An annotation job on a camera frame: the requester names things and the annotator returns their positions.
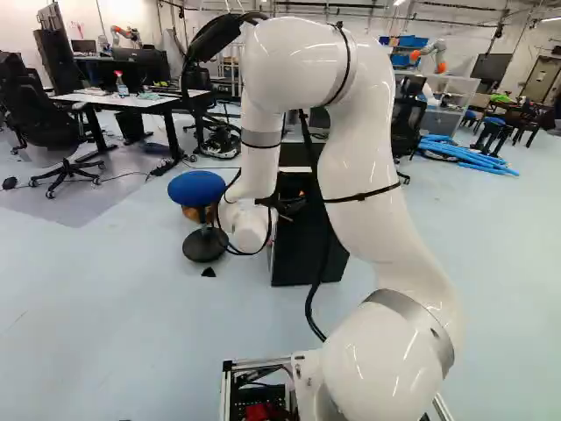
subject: computer monitor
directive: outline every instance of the computer monitor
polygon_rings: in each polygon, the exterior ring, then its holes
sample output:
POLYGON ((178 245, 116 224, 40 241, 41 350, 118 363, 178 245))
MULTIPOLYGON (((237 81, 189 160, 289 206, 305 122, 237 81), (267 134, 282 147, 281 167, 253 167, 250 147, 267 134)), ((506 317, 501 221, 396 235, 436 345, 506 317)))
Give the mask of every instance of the computer monitor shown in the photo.
POLYGON ((404 98, 413 98, 423 92, 427 78, 423 76, 405 76, 401 83, 401 94, 404 98))
POLYGON ((103 90, 114 92, 117 90, 117 75, 115 71, 123 72, 123 82, 131 93, 142 92, 142 79, 141 73, 138 69, 138 64, 128 61, 99 61, 95 71, 95 81, 93 84, 97 85, 103 90))
POLYGON ((512 54, 480 54, 473 67, 472 78, 501 82, 507 73, 512 54))
POLYGON ((141 79, 145 85, 171 80, 165 51, 115 47, 113 48, 113 59, 137 63, 141 72, 141 79))
POLYGON ((96 41, 94 39, 72 39, 72 51, 75 53, 97 53, 96 41))

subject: robotic arm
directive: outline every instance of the robotic arm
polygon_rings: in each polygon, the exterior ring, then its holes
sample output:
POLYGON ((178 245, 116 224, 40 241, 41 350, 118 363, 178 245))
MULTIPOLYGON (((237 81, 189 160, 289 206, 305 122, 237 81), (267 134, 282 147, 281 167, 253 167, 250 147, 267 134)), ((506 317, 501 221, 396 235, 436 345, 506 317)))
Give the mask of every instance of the robotic arm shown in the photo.
POLYGON ((411 53, 411 61, 417 61, 422 55, 429 55, 433 52, 437 52, 435 60, 437 62, 437 68, 435 73, 440 75, 446 71, 446 62, 444 61, 444 53, 446 52, 446 41, 443 39, 437 39, 436 41, 428 44, 425 48, 421 50, 415 50, 411 53))
POLYGON ((399 188, 392 65, 371 37, 285 17, 255 27, 242 66, 242 171, 219 209, 232 243, 250 253, 266 240, 266 208, 244 199, 274 191, 283 112, 326 105, 331 133, 318 163, 325 206, 344 247, 377 269, 377 290, 323 344, 310 420, 325 421, 329 402, 348 421, 416 421, 461 350, 463 321, 399 188))
POLYGON ((140 32, 136 28, 127 27, 123 29, 120 26, 113 25, 111 27, 111 36, 113 37, 113 46, 119 45, 119 35, 123 38, 130 39, 138 44, 138 48, 142 48, 142 40, 140 39, 140 32))

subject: white desk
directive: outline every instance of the white desk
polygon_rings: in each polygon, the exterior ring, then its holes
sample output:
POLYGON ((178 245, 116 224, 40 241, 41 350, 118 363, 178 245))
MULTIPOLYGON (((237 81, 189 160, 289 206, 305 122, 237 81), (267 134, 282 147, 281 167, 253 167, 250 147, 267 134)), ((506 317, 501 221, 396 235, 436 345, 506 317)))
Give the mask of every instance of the white desk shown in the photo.
MULTIPOLYGON (((202 96, 208 93, 209 91, 207 90, 189 90, 189 95, 191 97, 202 96)), ((91 103, 105 110, 121 111, 128 109, 136 110, 136 112, 139 112, 141 114, 161 115, 164 117, 164 122, 166 123, 167 140, 169 142, 169 149, 173 160, 173 163, 168 166, 167 169, 170 169, 173 165, 181 161, 183 152, 179 148, 177 133, 175 132, 174 119, 172 117, 172 110, 174 106, 181 103, 180 96, 162 96, 159 99, 153 100, 138 98, 136 94, 121 98, 118 94, 99 96, 74 92, 72 94, 53 96, 51 97, 51 99, 54 101, 64 101, 70 103, 91 103)), ((84 160, 95 156, 97 153, 108 152, 109 150, 117 147, 115 145, 107 146, 105 144, 102 130, 99 126, 99 122, 97 121, 97 116, 94 108, 91 106, 86 107, 85 113, 88 116, 88 122, 94 135, 94 139, 96 140, 97 152, 84 157, 84 160)), ((199 125, 202 125, 202 121, 200 120, 200 118, 197 118, 197 116, 195 116, 197 131, 202 131, 202 127, 198 127, 199 125)))
POLYGON ((178 98, 166 96, 158 100, 152 100, 152 99, 140 99, 136 97, 136 95, 126 96, 125 98, 121 98, 116 94, 99 96, 99 95, 72 93, 66 95, 53 96, 51 99, 55 101, 69 101, 71 103, 95 103, 98 105, 113 105, 113 106, 125 107, 125 108, 150 108, 156 105, 162 105, 163 103, 177 101, 178 98))

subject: black box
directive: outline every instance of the black box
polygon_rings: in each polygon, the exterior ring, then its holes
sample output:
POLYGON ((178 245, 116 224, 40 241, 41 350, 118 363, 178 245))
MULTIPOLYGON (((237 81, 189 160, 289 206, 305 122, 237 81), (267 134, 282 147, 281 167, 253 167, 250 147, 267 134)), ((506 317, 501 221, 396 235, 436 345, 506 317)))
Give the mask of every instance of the black box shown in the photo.
MULTIPOLYGON (((280 199, 293 199, 303 193, 309 196, 312 187, 311 173, 279 172, 276 193, 280 199)), ((289 217, 279 218, 271 256, 271 285, 287 287, 310 285, 319 274, 326 231, 330 234, 330 252, 322 282, 339 282, 349 260, 349 252, 341 245, 330 228, 323 203, 306 202, 289 217)))

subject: blue bin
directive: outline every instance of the blue bin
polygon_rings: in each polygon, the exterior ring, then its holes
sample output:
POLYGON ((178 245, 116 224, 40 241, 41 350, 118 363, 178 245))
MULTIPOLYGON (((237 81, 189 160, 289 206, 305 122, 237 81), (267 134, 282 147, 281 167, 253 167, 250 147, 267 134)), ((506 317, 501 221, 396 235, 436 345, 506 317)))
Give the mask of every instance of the blue bin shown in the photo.
POLYGON ((401 35, 400 46, 415 46, 415 35, 401 35))
POLYGON ((428 38, 415 37, 413 39, 413 44, 411 46, 417 46, 419 48, 423 48, 427 44, 429 44, 429 39, 428 38))
POLYGON ((392 64, 395 66, 408 66, 411 62, 408 55, 395 54, 392 55, 392 64))

